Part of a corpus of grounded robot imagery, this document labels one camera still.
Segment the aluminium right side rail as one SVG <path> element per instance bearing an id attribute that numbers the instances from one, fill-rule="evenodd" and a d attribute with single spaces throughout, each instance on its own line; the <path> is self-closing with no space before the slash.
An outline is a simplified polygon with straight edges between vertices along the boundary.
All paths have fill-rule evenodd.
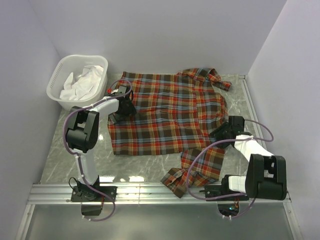
<path id="1" fill-rule="evenodd" d="M 247 83 L 247 76 L 239 75 L 239 82 L 242 87 L 248 112 L 248 117 L 243 114 L 244 118 L 247 119 L 245 121 L 245 129 L 257 138 L 257 142 L 262 145 L 263 148 L 268 149 L 266 144 L 269 143 L 270 140 L 274 139 L 273 135 L 270 134 L 270 131 L 268 131 L 266 126 L 263 126 L 263 123 L 260 121 L 257 115 L 258 105 L 253 101 Z"/>

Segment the white plastic laundry basket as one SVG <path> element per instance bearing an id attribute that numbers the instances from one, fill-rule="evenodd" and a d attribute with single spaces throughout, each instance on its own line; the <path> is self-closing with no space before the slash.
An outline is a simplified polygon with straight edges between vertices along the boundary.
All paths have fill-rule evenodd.
<path id="1" fill-rule="evenodd" d="M 66 56 L 51 76 L 47 96 L 67 111 L 93 104 L 105 94 L 107 69 L 107 59 L 99 55 Z"/>

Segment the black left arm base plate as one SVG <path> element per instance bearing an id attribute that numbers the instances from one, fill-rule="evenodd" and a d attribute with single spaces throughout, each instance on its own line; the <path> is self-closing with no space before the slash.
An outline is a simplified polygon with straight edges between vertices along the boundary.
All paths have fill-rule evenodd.
<path id="1" fill-rule="evenodd" d="M 70 201 L 74 203 L 115 201 L 117 195 L 116 186 L 98 186 L 98 191 L 110 197 L 110 199 L 96 191 L 89 189 L 86 185 L 84 185 L 81 188 L 78 188 L 77 186 L 74 187 Z"/>

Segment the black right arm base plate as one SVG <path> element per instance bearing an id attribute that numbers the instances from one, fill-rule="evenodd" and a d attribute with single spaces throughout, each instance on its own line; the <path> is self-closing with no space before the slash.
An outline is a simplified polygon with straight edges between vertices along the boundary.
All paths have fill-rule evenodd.
<path id="1" fill-rule="evenodd" d="M 224 195 L 231 195 L 231 194 L 239 194 L 240 192 L 232 191 L 229 189 L 223 189 L 221 185 L 205 185 L 204 190 L 200 190 L 200 193 L 204 193 L 206 198 L 213 198 L 213 197 L 220 197 Z M 216 201 L 248 201 L 249 197 L 246 195 L 237 195 L 237 196 L 230 196 L 226 198 L 219 198 Z"/>

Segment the aluminium mounting rail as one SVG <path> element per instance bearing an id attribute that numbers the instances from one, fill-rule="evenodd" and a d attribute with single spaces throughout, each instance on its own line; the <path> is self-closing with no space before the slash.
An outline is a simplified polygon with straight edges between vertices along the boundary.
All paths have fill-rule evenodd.
<path id="1" fill-rule="evenodd" d="M 116 205 L 185 205 L 185 204 L 215 204 L 215 201 L 205 201 L 185 193 L 182 198 L 175 196 L 166 186 L 160 183 L 118 182 L 102 183 L 102 186 L 115 186 Z M 29 193 L 29 205 L 99 205 L 101 202 L 73 202 L 72 189 L 68 184 L 34 184 Z"/>

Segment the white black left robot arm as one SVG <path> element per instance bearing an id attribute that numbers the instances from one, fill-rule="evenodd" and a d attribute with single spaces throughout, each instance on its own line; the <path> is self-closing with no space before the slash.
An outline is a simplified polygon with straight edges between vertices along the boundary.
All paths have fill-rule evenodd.
<path id="1" fill-rule="evenodd" d="M 120 85 L 96 103 L 71 108 L 63 125 L 63 144 L 77 165 L 78 177 L 73 188 L 76 196 L 96 201 L 104 195 L 94 161 L 99 123 L 109 117 L 112 123 L 118 124 L 135 115 L 137 111 L 132 100 L 132 85 Z"/>

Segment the white crumpled shirt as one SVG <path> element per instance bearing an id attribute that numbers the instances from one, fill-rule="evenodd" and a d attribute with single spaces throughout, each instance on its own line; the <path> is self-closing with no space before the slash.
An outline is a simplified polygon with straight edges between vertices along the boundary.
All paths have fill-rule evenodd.
<path id="1" fill-rule="evenodd" d="M 104 68 L 99 65 L 86 65 L 82 74 L 75 78 L 71 72 L 63 84 L 59 98 L 66 101 L 84 101 L 98 90 Z"/>

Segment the red brown plaid shirt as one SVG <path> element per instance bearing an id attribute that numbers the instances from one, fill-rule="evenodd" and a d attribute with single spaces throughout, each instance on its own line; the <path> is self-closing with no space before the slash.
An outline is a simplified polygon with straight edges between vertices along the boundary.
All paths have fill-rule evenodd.
<path id="1" fill-rule="evenodd" d="M 119 81 L 132 85 L 136 114 L 108 124 L 115 155 L 180 154 L 180 167 L 171 168 L 161 182 L 181 198 L 187 186 L 219 180 L 225 151 L 210 147 L 209 134 L 228 119 L 228 91 L 213 68 L 191 68 L 176 74 L 124 72 Z"/>

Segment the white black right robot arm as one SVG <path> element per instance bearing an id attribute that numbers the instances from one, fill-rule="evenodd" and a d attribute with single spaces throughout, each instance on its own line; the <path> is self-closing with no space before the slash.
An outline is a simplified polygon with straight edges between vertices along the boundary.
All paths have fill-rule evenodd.
<path id="1" fill-rule="evenodd" d="M 267 151 L 245 131 L 245 121 L 242 116 L 229 116 L 228 121 L 209 134 L 213 142 L 219 142 L 219 149 L 232 146 L 248 161 L 245 176 L 224 176 L 220 194 L 226 200 L 245 194 L 249 198 L 282 201 L 287 196 L 286 160 Z"/>

